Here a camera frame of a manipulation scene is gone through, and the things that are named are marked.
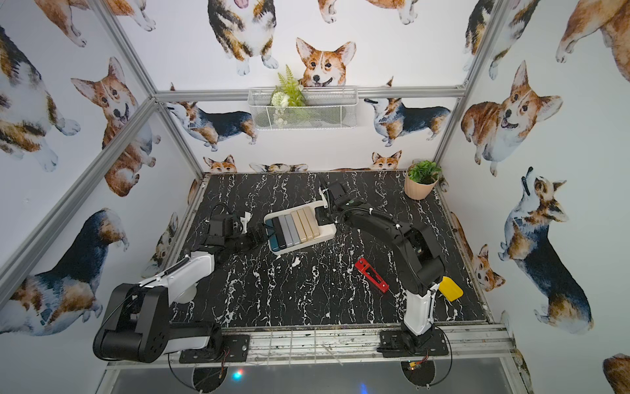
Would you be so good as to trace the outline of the beige pruning pliers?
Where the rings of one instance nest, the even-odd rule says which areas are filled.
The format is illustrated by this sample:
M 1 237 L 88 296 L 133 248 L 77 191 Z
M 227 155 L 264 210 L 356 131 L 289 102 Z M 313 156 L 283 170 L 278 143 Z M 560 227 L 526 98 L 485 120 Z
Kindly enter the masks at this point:
M 305 211 L 301 208 L 297 211 L 299 217 L 300 217 L 300 221 L 302 223 L 302 227 L 304 229 L 304 233 L 307 237 L 307 239 L 310 241 L 314 238 L 314 234 L 313 234 L 313 230 L 310 227 L 310 223 L 308 221 L 308 217 L 305 213 Z

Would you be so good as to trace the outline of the light wood pruning pliers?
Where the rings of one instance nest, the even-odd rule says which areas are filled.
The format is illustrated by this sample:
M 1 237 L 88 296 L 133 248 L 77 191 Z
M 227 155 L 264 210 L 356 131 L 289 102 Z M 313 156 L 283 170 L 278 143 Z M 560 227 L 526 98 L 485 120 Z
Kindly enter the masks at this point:
M 318 222 L 316 220 L 316 217 L 315 217 L 315 214 L 314 214 L 312 208 L 307 205 L 304 208 L 304 213 L 305 213 L 305 216 L 308 219 L 308 224 L 309 224 L 309 226 L 311 228 L 311 231 L 313 233 L 313 237 L 314 238 L 319 237 L 321 235 L 321 232 L 320 232 L 320 229 L 319 229 L 319 226 L 318 226 Z

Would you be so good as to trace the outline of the light grey pruning pliers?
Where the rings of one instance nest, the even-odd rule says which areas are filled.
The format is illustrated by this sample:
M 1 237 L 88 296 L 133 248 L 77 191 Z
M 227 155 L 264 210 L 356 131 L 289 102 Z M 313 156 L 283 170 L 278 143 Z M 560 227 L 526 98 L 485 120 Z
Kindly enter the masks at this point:
M 285 215 L 280 215 L 280 216 L 278 217 L 278 219 L 279 219 L 279 222 L 280 222 L 281 227 L 282 227 L 282 232 L 283 232 L 283 236 L 284 236 L 284 238 L 285 238 L 285 244 L 286 244 L 286 247 L 287 247 L 287 248 L 290 248 L 290 247 L 292 247 L 295 243 L 294 243 L 294 241 L 293 241 L 293 237 L 292 237 L 292 234 L 291 234 L 291 232 L 290 232 L 289 225 L 288 225 L 288 223 L 287 223 L 287 221 L 286 221 L 286 217 L 285 217 Z

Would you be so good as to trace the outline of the white plastic storage box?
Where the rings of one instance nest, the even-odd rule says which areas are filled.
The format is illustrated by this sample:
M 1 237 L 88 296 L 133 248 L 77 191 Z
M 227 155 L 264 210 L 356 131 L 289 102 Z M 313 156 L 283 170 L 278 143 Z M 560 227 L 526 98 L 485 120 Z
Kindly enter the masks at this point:
M 281 255 L 332 240 L 336 235 L 336 226 L 334 223 L 320 224 L 316 218 L 318 208 L 329 208 L 324 197 L 266 215 L 263 224 L 269 250 Z

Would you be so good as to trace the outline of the red tool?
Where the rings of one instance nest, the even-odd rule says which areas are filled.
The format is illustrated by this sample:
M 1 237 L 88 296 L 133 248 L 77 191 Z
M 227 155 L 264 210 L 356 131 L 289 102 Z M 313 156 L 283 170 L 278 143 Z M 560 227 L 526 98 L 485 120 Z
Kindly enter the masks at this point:
M 389 285 L 378 274 L 376 269 L 367 262 L 366 259 L 361 258 L 355 264 L 354 267 L 381 293 L 386 294 L 389 291 Z

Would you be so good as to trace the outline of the tan pruning pliers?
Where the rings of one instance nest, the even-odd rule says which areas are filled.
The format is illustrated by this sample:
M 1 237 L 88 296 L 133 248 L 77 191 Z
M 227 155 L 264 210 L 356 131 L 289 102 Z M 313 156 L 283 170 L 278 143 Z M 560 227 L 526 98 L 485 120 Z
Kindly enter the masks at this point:
M 294 211 L 291 212 L 291 217 L 292 217 L 292 219 L 294 221 L 297 234 L 298 234 L 298 236 L 300 238 L 300 242 L 301 243 L 305 243 L 306 241 L 308 241 L 308 239 L 307 239 L 307 237 L 305 235 L 305 231 L 304 231 L 304 229 L 302 227 L 302 223 L 300 221 L 300 217 L 299 217 L 299 215 L 297 213 L 297 210 L 294 210 Z

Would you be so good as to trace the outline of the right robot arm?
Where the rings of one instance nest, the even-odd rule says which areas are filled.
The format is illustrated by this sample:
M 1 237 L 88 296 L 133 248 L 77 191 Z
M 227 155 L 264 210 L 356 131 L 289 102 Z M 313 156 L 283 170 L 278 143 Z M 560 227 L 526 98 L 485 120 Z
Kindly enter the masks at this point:
M 389 247 L 406 292 L 404 328 L 421 337 L 432 329 L 435 297 L 446 272 L 434 232 L 423 224 L 400 221 L 367 202 L 352 198 L 340 182 L 320 182 L 328 218 L 358 229 Z

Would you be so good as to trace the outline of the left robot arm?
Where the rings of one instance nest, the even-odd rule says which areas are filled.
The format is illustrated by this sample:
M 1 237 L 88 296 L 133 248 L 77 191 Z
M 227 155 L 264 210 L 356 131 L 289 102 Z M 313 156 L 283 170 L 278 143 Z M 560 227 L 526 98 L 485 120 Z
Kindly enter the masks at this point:
M 209 220 L 203 241 L 174 266 L 137 283 L 123 283 L 111 294 L 106 318 L 93 341 L 102 361 L 152 363 L 179 351 L 199 351 L 211 360 L 225 355 L 217 323 L 173 323 L 171 306 L 195 298 L 196 285 L 235 255 L 267 243 L 273 231 L 247 224 L 235 214 Z

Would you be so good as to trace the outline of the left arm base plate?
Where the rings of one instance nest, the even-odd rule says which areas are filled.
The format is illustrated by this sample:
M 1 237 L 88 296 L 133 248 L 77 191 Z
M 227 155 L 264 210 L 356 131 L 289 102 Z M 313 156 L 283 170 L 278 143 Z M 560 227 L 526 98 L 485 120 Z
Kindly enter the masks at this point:
M 181 364 L 238 363 L 245 362 L 249 353 L 251 336 L 224 335 L 221 340 L 211 339 L 202 349 L 186 350 L 180 353 Z

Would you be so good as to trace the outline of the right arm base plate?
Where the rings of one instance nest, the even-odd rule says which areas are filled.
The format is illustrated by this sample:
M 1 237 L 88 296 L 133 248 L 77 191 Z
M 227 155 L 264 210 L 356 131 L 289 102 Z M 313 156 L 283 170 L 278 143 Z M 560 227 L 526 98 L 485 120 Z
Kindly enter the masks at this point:
M 380 331 L 377 352 L 384 358 L 413 358 L 425 356 L 449 356 L 450 347 L 446 336 L 437 327 L 416 336 L 407 328 Z

